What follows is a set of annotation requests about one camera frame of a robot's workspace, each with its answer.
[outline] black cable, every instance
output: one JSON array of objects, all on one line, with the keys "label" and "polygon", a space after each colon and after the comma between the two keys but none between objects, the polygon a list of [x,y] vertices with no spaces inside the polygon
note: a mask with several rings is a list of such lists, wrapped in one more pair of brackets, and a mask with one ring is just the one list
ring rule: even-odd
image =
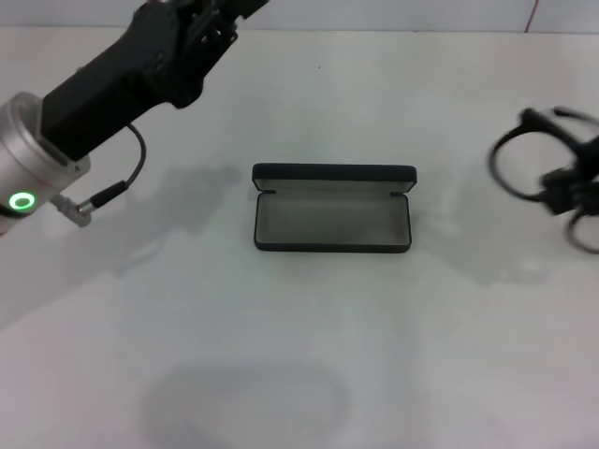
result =
[{"label": "black cable", "polygon": [[143,169],[143,166],[146,163],[146,156],[148,153],[146,141],[144,140],[141,133],[138,131],[138,129],[133,124],[131,124],[131,123],[128,124],[127,128],[129,128],[129,130],[131,130],[131,132],[138,139],[139,153],[140,153],[139,162],[138,162],[137,166],[135,167],[135,170],[133,170],[133,173],[131,173],[131,176],[129,177],[129,179],[127,181],[119,181],[119,182],[113,184],[108,189],[104,189],[102,192],[95,194],[94,196],[92,196],[89,199],[89,202],[96,209],[100,209],[102,206],[111,202],[114,198],[116,198],[117,196],[121,195],[124,191],[126,191],[131,186],[131,184],[138,178],[139,173],[141,172],[141,170]]},{"label": "black cable", "polygon": [[521,127],[511,130],[509,133],[500,138],[495,146],[492,148],[489,154],[488,166],[491,177],[497,182],[507,193],[511,196],[515,196],[516,198],[522,199],[524,201],[531,201],[533,203],[539,203],[542,201],[542,195],[538,194],[523,194],[519,192],[514,187],[509,185],[502,175],[499,173],[499,168],[497,167],[497,157],[499,156],[499,150],[512,138],[517,138],[522,136],[523,134],[528,134],[529,131],[523,130]]},{"label": "black cable", "polygon": [[568,242],[575,248],[585,253],[599,254],[599,248],[593,248],[592,246],[583,243],[576,236],[577,225],[578,223],[580,223],[580,220],[586,216],[587,215],[585,215],[584,212],[582,212],[581,210],[577,210],[576,213],[572,216],[570,222],[568,223],[568,226],[565,228],[565,237],[567,238]]}]

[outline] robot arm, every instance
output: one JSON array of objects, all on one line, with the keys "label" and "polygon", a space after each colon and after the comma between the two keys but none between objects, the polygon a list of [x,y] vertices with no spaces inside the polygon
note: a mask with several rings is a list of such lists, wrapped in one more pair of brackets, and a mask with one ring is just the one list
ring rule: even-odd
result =
[{"label": "robot arm", "polygon": [[[237,40],[235,20],[267,2],[146,3],[116,43],[43,100],[18,94],[2,106],[0,235],[47,201],[78,225],[89,224],[90,201],[77,205],[60,195],[89,170],[88,154],[154,106],[194,103]],[[127,187],[111,186],[101,203]]]}]

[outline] white table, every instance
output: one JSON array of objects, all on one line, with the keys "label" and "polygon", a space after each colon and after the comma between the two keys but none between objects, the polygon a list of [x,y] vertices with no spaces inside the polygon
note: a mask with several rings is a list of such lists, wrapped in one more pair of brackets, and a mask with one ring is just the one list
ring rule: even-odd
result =
[{"label": "white table", "polygon": [[[119,34],[0,30],[0,98]],[[1,240],[0,447],[597,447],[599,259],[485,157],[526,106],[599,112],[598,56],[599,36],[242,33],[193,107],[138,121],[126,198]],[[565,160],[547,142],[510,173]],[[123,132],[68,192],[137,157]],[[258,162],[416,166],[412,250],[259,252]]]}]

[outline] green led light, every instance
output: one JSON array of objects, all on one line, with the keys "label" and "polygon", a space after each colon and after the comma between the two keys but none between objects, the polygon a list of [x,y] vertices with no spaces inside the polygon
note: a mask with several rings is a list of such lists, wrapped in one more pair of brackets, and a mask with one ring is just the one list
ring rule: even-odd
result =
[{"label": "green led light", "polygon": [[14,210],[31,209],[36,204],[36,197],[27,192],[19,192],[10,197],[8,204]]}]

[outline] silver cylinder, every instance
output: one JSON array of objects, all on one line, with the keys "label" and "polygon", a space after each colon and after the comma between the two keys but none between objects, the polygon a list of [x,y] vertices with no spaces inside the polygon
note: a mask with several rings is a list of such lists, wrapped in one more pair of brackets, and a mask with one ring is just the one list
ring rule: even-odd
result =
[{"label": "silver cylinder", "polygon": [[75,163],[40,135],[41,106],[21,93],[0,108],[0,235],[90,169],[88,156]]}]

